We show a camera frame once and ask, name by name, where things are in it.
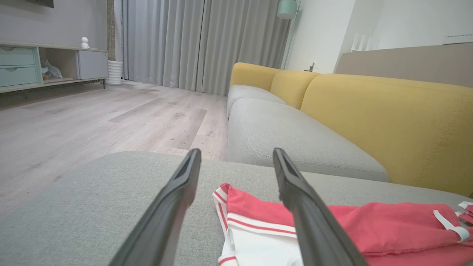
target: white figurine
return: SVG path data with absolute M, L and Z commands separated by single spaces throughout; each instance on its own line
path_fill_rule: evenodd
M 82 41 L 82 44 L 80 45 L 80 47 L 88 48 L 88 39 L 86 37 L 82 37 L 81 41 Z

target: cabinet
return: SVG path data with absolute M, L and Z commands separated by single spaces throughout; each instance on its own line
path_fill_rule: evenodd
M 46 77 L 41 61 L 57 67 L 62 78 Z M 0 93 L 101 80 L 108 76 L 106 51 L 46 44 L 0 42 Z

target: floor lamp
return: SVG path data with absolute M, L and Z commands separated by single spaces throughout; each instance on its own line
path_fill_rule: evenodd
M 295 22 L 295 18 L 297 18 L 298 13 L 300 13 L 299 8 L 300 2 L 299 4 L 297 4 L 295 0 L 281 0 L 279 1 L 277 16 L 281 19 L 294 19 Z M 294 24 L 294 26 L 292 27 L 291 39 L 289 41 L 289 47 L 286 52 L 286 59 L 284 59 L 283 69 L 286 69 L 286 64 L 288 62 L 289 51 L 291 50 L 292 39 L 294 38 L 295 26 L 296 25 Z

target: yellow cushion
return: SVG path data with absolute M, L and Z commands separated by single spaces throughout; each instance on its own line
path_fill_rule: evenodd
M 473 192 L 473 89 L 326 74 L 300 110 L 373 156 L 393 183 Z
M 239 84 L 258 87 L 269 91 L 274 75 L 280 71 L 281 70 L 276 68 L 238 62 L 233 65 L 230 87 Z
M 270 92 L 288 105 L 300 109 L 307 86 L 318 75 L 320 73 L 309 71 L 280 71 L 274 75 Z

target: mint green drawer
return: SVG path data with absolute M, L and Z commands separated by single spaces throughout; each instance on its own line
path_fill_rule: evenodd
M 0 46 L 0 66 L 34 65 L 33 48 Z
M 37 82 L 35 67 L 0 68 L 0 87 Z

